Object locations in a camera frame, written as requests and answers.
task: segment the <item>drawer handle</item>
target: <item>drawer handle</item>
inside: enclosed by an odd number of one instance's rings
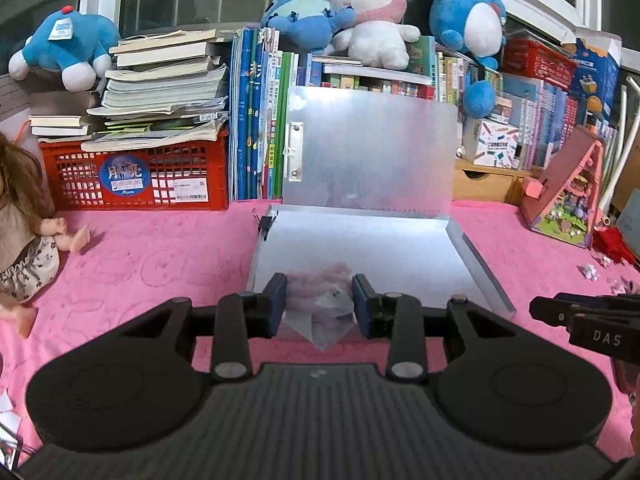
[[[491,173],[482,173],[481,171],[469,171],[463,170],[465,172],[466,177],[469,180],[482,180],[483,178],[487,178]]]

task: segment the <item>pink fabric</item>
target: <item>pink fabric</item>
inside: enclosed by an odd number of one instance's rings
[[[175,296],[195,305],[214,304],[225,294],[244,290],[257,238],[257,221],[266,203],[232,204],[226,212],[85,212],[69,213],[70,224],[88,222],[97,244],[83,256],[72,256],[57,281],[34,301],[40,313],[27,341],[0,324],[4,369],[0,393],[8,388],[17,411],[26,416],[24,392],[44,363]],[[610,293],[606,277],[640,281],[631,267],[599,269],[596,283],[578,266],[592,262],[580,248],[535,234],[524,227],[513,206],[457,202],[452,214],[476,245],[518,309],[515,321],[593,362],[614,388],[614,407],[599,441],[613,459],[631,453],[631,409],[612,382],[609,360],[571,348],[563,328],[533,321],[529,301],[558,292]],[[210,344],[196,346],[194,366],[204,370]],[[319,352],[306,342],[253,340],[255,367],[260,362],[375,362],[383,367],[383,342],[337,344]],[[27,418],[20,435],[30,446],[40,441]]]

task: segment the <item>red box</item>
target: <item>red box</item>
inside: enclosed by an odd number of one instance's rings
[[[575,61],[533,36],[511,38],[504,47],[504,72],[542,79],[565,91],[571,86],[576,67]]]
[[[40,143],[57,210],[225,210],[225,140],[83,152],[81,142]],[[123,176],[122,171],[129,172]]]

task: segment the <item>plush toy tag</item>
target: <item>plush toy tag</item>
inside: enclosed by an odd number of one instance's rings
[[[51,34],[49,34],[49,41],[70,40],[73,37],[73,34],[74,24],[71,21],[71,18],[63,18],[62,20],[57,20],[56,23],[53,24]]]

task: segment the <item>floral skirt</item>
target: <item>floral skirt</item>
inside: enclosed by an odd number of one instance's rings
[[[52,237],[37,237],[16,262],[0,273],[0,292],[20,303],[30,300],[56,277],[60,267],[58,246]]]

